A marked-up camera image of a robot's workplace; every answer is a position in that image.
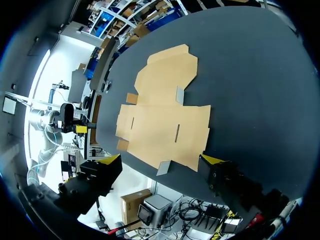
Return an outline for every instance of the blue bin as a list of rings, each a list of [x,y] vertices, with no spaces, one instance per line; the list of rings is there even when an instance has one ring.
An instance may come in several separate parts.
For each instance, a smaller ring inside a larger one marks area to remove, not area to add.
[[[111,21],[111,20],[114,18],[114,16],[112,16],[112,15],[110,15],[109,13],[107,13],[107,12],[104,11],[104,12],[101,14],[101,18],[106,19],[107,21]]]
[[[95,32],[95,36],[96,36],[96,37],[99,37],[100,34],[103,32],[103,30],[105,29],[105,27],[106,27],[107,25],[108,25],[108,22],[100,25],[100,26],[98,27],[98,29],[96,30],[96,32]]]
[[[97,64],[98,64],[98,60],[96,58],[90,58],[88,65],[86,67],[86,70],[84,72],[84,75],[86,76],[87,79],[92,79],[92,77],[94,76],[94,72]]]

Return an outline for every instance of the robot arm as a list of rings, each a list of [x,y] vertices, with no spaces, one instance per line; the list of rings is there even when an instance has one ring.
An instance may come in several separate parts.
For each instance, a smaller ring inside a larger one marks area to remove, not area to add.
[[[78,150],[77,147],[62,145],[62,133],[77,132],[77,126],[86,128],[95,128],[95,123],[90,123],[82,120],[74,120],[74,107],[72,104],[64,103],[60,112],[56,110],[39,110],[33,109],[30,112],[30,125],[36,131],[42,133],[44,147],[40,150],[38,155],[38,162],[32,160],[31,168],[28,171],[28,184],[39,185],[40,177],[46,176],[46,170],[49,161],[54,154],[59,151],[57,148],[63,147],[68,149]]]

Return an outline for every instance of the box on floor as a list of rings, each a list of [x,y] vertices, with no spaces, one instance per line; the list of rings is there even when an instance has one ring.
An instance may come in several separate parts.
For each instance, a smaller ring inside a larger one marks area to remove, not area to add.
[[[149,189],[144,189],[129,195],[121,197],[121,213],[122,221],[124,224],[132,223],[138,220],[139,205],[143,204],[147,197],[150,197],[152,193]],[[127,227],[128,230],[133,230],[142,226],[141,222],[138,222],[132,226]]]

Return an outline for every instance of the cardboard box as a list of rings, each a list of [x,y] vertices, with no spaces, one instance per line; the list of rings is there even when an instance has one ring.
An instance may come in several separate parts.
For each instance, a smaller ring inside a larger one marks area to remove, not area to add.
[[[122,16],[128,18],[128,17],[131,16],[132,14],[134,14],[134,11],[131,10],[130,8],[127,8],[127,9],[124,10],[124,12],[122,13]]]
[[[86,65],[84,63],[80,63],[78,70],[82,69],[84,70],[86,68]]]
[[[146,14],[147,12],[149,12],[150,11],[150,7],[149,6],[147,6],[147,7],[145,7],[144,9],[142,9],[141,11],[140,11],[140,14],[141,15],[143,15],[143,14]]]
[[[125,46],[131,47],[133,44],[138,42],[139,39],[140,39],[140,37],[138,37],[137,35],[133,35],[128,39],[128,41],[126,41]]]
[[[159,11],[155,12],[154,14],[152,14],[151,16],[147,17],[146,19],[142,20],[141,23],[144,24],[146,22],[148,22],[149,20],[153,19],[154,17],[164,13],[165,11],[167,11],[168,8],[161,8]]]
[[[125,22],[121,20],[117,20],[113,24],[114,27],[118,27],[119,29],[122,28],[124,25],[125,25]]]
[[[114,35],[116,35],[118,32],[119,32],[119,29],[112,28],[112,29],[109,31],[109,35],[114,36]]]
[[[95,123],[95,124],[98,121],[98,115],[99,115],[99,108],[100,108],[101,99],[102,99],[101,95],[97,95],[96,96],[95,105],[94,105],[94,108],[93,108],[93,116],[92,116],[92,123]],[[96,141],[96,129],[91,129],[90,144],[98,145],[98,143]]]
[[[185,44],[147,59],[137,74],[116,122],[117,149],[158,169],[175,161],[198,171],[199,155],[207,145],[211,106],[183,106],[184,90],[196,77],[198,58]]]
[[[109,42],[110,38],[106,37],[105,40],[101,43],[100,48],[105,49]]]
[[[160,1],[155,5],[155,9],[159,10],[159,9],[163,9],[164,6],[166,6],[167,3],[165,1]]]
[[[129,195],[121,197],[121,213],[122,221],[124,224],[132,223],[138,220],[139,205],[144,202],[144,199],[150,197],[152,193],[149,189],[144,189]],[[128,230],[136,229],[142,226],[141,222],[138,222],[130,227]]]
[[[139,23],[133,32],[140,38],[144,37],[145,35],[150,33],[150,30],[143,24]]]

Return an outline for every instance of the light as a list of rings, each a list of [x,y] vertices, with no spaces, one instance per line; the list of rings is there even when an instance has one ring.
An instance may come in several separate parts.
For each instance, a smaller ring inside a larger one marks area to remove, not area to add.
[[[35,73],[35,76],[34,76],[34,79],[33,79],[32,85],[31,85],[31,89],[29,92],[29,96],[28,96],[29,97],[29,100],[27,101],[28,105],[32,104],[31,99],[33,99],[35,96],[36,88],[39,83],[40,76],[46,66],[46,63],[47,63],[49,57],[50,57],[50,50],[48,50],[45,53],[40,65]],[[25,117],[24,117],[24,153],[25,153],[26,164],[27,164],[28,168],[31,167],[31,161],[30,161],[31,153],[30,153],[30,145],[29,145],[29,129],[30,129],[29,113],[30,113],[30,110],[31,110],[30,107],[27,106],[25,109]]]

